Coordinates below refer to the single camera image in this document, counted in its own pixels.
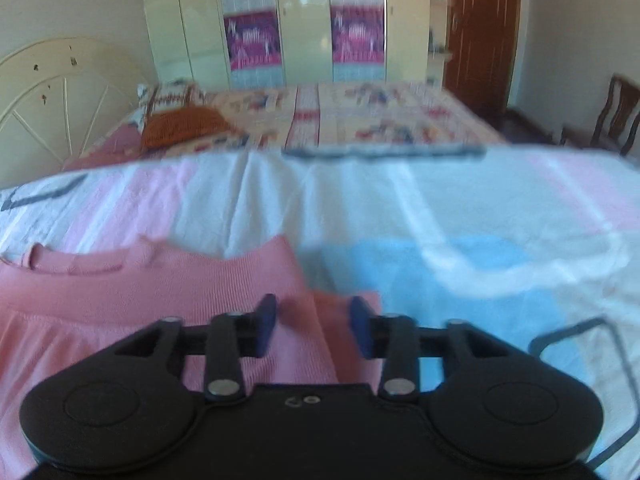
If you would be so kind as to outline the cream round headboard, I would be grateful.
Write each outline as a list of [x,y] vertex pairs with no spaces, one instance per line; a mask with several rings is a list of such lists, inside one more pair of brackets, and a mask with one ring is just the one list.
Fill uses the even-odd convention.
[[57,174],[128,115],[148,80],[120,47],[85,37],[1,61],[1,186]]

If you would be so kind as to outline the lower left pink poster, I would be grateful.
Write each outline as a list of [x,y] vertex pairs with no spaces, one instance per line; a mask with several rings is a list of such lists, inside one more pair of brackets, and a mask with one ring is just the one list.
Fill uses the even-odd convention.
[[280,27],[275,10],[224,18],[232,72],[282,63]]

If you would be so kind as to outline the orange knitted cushion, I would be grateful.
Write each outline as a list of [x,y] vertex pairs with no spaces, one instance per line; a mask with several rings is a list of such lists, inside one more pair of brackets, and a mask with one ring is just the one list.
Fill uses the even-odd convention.
[[142,148],[158,150],[219,133],[238,133],[216,108],[187,106],[151,114],[145,119],[141,135]]

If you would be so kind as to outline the cream glossy wardrobe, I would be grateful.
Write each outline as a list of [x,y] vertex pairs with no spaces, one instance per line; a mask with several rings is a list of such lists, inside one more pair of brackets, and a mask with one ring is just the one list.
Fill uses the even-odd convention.
[[[214,90],[317,82],[420,80],[437,84],[451,58],[432,27],[448,0],[143,0],[160,81],[194,79]],[[382,6],[385,62],[334,64],[331,6]],[[275,10],[282,63],[232,72],[224,18]]]

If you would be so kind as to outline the dark wooden chair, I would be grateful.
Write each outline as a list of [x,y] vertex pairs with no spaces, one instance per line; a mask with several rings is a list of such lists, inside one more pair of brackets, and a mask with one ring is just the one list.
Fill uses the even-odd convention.
[[638,84],[623,75],[614,74],[593,132],[565,125],[560,144],[627,156],[634,147],[639,130],[639,98]]

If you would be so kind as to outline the brown wooden door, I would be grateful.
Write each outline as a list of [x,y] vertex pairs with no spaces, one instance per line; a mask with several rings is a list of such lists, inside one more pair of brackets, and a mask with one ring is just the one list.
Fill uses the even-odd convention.
[[521,0],[451,0],[444,88],[494,122],[506,109]]

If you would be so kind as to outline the pastel patchwork bed sheet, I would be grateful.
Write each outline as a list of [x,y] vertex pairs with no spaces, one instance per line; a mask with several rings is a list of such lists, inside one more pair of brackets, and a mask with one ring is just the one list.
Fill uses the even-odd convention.
[[64,172],[1,194],[1,251],[92,252],[138,234],[231,257],[273,235],[308,282],[373,289],[388,313],[465,318],[517,346],[604,316],[544,357],[590,385],[605,448],[636,419],[639,167],[605,152],[242,151]]

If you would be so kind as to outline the patterned beige bedspread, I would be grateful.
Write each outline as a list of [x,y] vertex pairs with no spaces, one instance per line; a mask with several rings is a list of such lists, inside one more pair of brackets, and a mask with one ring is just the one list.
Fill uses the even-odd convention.
[[141,135],[151,114],[142,117],[136,107],[117,127],[66,162],[65,169],[242,148],[297,150],[360,143],[491,145],[504,141],[450,93],[423,82],[360,81],[205,91],[204,104],[189,106],[216,108],[238,133],[201,136],[170,148],[146,150]]

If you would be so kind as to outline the patterned pillow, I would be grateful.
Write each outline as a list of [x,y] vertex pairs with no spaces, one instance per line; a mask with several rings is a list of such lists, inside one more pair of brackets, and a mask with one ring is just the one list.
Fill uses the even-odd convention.
[[178,79],[154,86],[138,85],[137,111],[142,117],[189,105],[202,105],[205,101],[206,91],[192,80]]

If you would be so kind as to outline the lower right pink poster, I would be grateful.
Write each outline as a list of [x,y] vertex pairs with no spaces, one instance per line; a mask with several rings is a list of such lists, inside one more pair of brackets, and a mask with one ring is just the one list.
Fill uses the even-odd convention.
[[382,6],[331,6],[331,35],[334,64],[384,64]]

